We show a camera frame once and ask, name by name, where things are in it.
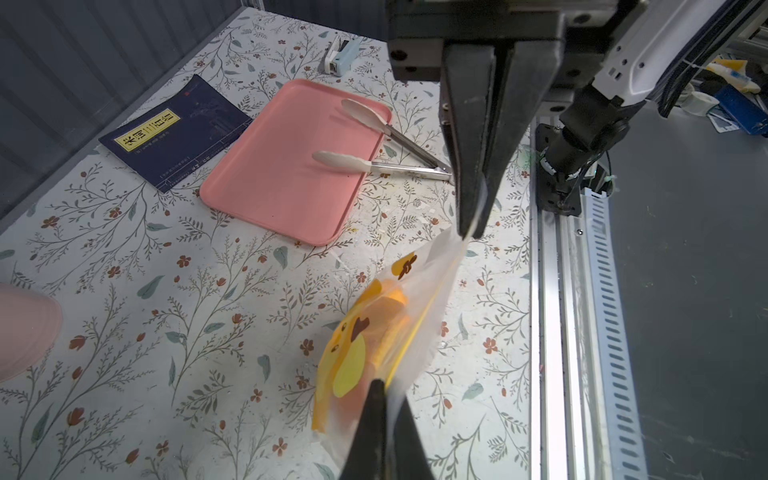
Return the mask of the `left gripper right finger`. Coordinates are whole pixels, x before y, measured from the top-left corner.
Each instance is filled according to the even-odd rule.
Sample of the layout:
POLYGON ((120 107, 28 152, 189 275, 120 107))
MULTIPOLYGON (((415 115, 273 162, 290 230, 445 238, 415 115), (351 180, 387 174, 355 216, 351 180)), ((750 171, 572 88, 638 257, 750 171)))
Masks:
POLYGON ((390 478, 434 479, 407 399, 403 400, 395 418, 390 453, 390 478))

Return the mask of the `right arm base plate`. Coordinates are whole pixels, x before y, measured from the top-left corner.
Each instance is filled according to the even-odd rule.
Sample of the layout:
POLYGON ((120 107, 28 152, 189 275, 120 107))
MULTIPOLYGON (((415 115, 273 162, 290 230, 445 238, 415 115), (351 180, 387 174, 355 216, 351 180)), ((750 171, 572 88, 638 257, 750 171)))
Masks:
POLYGON ((563 139, 561 128, 547 124, 536 127, 536 203, 543 211, 561 216, 580 216, 584 191, 610 197, 615 190, 615 177, 607 166, 600 163, 602 158, 607 160, 607 152, 600 158, 585 160, 572 173, 556 170, 550 160, 555 158, 556 142, 563 139))

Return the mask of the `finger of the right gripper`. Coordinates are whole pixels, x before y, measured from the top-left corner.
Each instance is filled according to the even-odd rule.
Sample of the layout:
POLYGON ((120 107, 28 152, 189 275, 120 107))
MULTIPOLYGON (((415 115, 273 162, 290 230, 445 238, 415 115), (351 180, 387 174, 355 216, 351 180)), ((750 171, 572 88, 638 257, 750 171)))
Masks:
POLYGON ((456 188, 456 229, 465 239, 478 239, 483 231, 495 66, 489 45, 449 44, 443 50, 440 122, 456 188))
POLYGON ((520 41, 500 58, 483 165, 487 195, 473 234, 488 224, 502 177, 563 62, 561 40, 520 41))

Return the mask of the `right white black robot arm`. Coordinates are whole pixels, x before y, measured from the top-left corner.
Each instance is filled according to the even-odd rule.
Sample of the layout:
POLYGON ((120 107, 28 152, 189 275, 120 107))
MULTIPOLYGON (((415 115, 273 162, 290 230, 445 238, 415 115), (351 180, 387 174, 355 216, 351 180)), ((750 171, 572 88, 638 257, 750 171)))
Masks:
POLYGON ((389 1, 399 81, 440 86, 457 232, 479 238, 531 121, 555 114, 538 205, 574 215, 579 173, 622 139, 684 56, 716 39, 745 1, 389 1))

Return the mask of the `clear resealable bag yellow print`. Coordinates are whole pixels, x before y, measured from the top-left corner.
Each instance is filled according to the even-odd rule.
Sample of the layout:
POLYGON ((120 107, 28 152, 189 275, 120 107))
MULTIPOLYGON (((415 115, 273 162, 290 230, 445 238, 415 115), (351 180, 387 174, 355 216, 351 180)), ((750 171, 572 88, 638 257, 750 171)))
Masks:
POLYGON ((335 327, 317 367, 312 429, 337 465, 349 456, 375 380, 393 430, 408 388, 435 355, 467 248, 455 228, 442 231, 381 270, 335 327))

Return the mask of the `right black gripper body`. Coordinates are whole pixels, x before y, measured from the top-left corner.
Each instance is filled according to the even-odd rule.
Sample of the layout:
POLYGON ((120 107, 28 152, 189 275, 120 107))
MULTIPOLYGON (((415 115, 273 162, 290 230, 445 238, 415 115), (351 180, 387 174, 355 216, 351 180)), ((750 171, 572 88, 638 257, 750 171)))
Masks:
POLYGON ((589 81, 613 40, 636 15, 634 1, 387 1, 387 49, 394 78, 437 81, 452 43, 511 48, 562 40, 557 81, 589 81))

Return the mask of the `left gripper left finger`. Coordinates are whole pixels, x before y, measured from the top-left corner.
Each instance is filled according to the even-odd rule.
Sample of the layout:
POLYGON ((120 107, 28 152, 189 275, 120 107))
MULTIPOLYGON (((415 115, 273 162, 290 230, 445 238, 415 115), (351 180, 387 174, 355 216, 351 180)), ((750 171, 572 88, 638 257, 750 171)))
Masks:
POLYGON ((387 445, 387 400, 385 384, 373 380, 363 405, 347 461, 340 480, 385 478, 387 445))

